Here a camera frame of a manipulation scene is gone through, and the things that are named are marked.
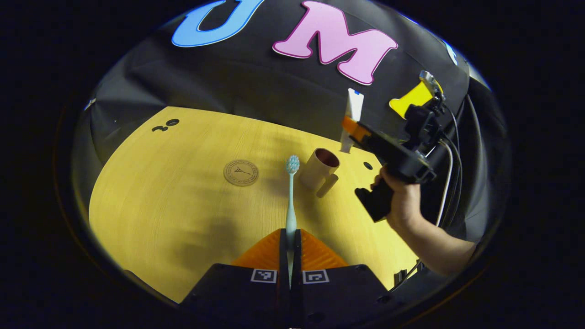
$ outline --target coaster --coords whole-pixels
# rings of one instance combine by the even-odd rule
[[[223,168],[223,176],[234,185],[248,186],[258,179],[258,168],[247,160],[234,160]]]

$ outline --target letter m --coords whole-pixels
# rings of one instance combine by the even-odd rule
[[[338,64],[338,70],[360,84],[370,85],[374,71],[390,49],[398,44],[379,30],[349,34],[343,12],[333,6],[315,1],[304,1],[305,16],[285,41],[275,42],[272,49],[286,56],[306,59],[313,55],[309,43],[319,34],[319,60],[329,64],[349,52],[349,60]]]

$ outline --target light blue toothbrush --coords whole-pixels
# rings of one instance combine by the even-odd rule
[[[293,279],[293,261],[294,261],[294,234],[297,230],[297,216],[294,214],[293,199],[293,180],[294,175],[297,173],[299,168],[298,156],[293,155],[288,158],[287,161],[287,172],[290,176],[290,184],[288,186],[288,211],[287,211],[287,260],[288,260],[288,287],[292,284]]]

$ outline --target wooden table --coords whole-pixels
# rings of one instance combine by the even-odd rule
[[[170,119],[180,122],[152,131]],[[349,264],[367,264],[392,288],[393,274],[414,266],[417,257],[385,221],[374,224],[354,194],[380,170],[376,157],[356,148],[342,153],[339,141],[241,116],[167,107],[150,118],[100,173],[90,227],[122,269],[181,302],[213,263],[231,263],[285,227],[285,161],[298,155],[302,170],[317,147],[339,158],[339,181],[317,198],[295,175],[298,228]],[[239,187],[224,178],[224,166],[235,159],[258,167],[255,184]]]

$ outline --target mug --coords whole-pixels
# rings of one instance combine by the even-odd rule
[[[337,183],[339,177],[334,174],[339,168],[339,159],[329,150],[317,148],[304,166],[301,183],[322,198]]]

